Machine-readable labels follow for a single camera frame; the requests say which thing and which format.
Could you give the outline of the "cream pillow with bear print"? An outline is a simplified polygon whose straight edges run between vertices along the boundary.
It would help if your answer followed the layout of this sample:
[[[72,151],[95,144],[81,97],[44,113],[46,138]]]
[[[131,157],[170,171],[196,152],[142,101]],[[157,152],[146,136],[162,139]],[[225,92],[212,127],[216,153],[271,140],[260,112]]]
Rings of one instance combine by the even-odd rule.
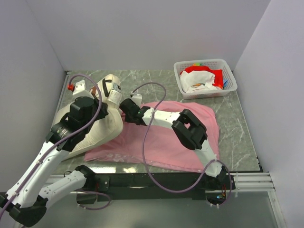
[[[103,119],[95,121],[84,140],[78,143],[64,160],[107,143],[117,137],[123,130],[124,125],[121,118],[121,111],[119,111],[119,104],[122,99],[120,79],[113,74],[108,74],[96,84],[101,92],[102,102],[108,105],[108,115]],[[95,86],[90,89],[87,89],[86,87],[86,90],[85,96],[93,98],[93,95],[95,95],[96,98],[99,99],[99,94]],[[57,112],[54,121],[55,124],[60,121],[64,114],[69,112],[69,106],[75,99],[76,98],[73,97],[71,102]]]

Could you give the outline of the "pink pillowcase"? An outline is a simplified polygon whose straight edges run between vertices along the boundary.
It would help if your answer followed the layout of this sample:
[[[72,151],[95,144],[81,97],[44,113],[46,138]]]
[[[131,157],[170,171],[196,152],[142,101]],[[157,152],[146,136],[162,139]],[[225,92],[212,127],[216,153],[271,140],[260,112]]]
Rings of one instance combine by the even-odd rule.
[[[181,112],[191,110],[206,126],[211,149],[219,157],[219,126],[212,108],[198,103],[163,101],[158,110]],[[142,142],[147,127],[124,122],[122,132],[111,141],[85,153],[84,161],[142,163]],[[148,165],[176,171],[202,172],[203,165],[196,154],[185,148],[168,128],[151,126],[145,141]]]

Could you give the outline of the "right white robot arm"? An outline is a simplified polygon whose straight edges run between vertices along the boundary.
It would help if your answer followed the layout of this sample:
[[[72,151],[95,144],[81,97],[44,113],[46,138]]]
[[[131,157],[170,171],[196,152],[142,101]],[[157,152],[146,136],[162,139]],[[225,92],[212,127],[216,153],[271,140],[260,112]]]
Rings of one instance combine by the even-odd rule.
[[[232,177],[227,166],[217,159],[208,141],[206,126],[189,110],[181,112],[166,112],[157,110],[161,102],[152,108],[140,107],[132,99],[127,98],[120,104],[120,109],[125,113],[125,121],[136,125],[147,126],[147,131],[142,141],[142,158],[146,171],[151,180],[162,190],[170,193],[185,193],[199,184],[204,175],[209,177],[209,186],[215,190],[225,184],[225,177],[229,179],[229,190],[232,190]],[[204,169],[198,179],[188,188],[183,190],[170,190],[162,186],[149,171],[144,149],[145,141],[151,126],[159,126],[174,131],[180,143],[187,149],[192,150],[199,158]]]

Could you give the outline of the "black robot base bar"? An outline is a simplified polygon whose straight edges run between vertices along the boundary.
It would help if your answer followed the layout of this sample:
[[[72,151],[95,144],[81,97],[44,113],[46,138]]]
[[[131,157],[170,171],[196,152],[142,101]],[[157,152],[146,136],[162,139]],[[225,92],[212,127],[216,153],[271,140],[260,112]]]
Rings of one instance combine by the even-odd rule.
[[[232,175],[222,168],[217,177],[195,172],[100,173],[76,195],[78,204],[96,201],[183,199],[207,200],[222,204],[235,190]]]

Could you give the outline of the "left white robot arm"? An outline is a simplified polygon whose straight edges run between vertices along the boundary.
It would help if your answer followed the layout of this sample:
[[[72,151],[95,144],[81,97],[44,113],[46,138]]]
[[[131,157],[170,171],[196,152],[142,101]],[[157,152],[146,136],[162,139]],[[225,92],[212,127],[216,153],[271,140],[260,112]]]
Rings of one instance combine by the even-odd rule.
[[[95,173],[85,165],[75,168],[63,179],[45,187],[56,167],[90,132],[96,120],[107,116],[96,97],[81,96],[71,103],[69,112],[53,125],[35,160],[20,180],[0,194],[1,214],[5,211],[24,227],[32,227],[56,201],[75,190],[97,189]]]

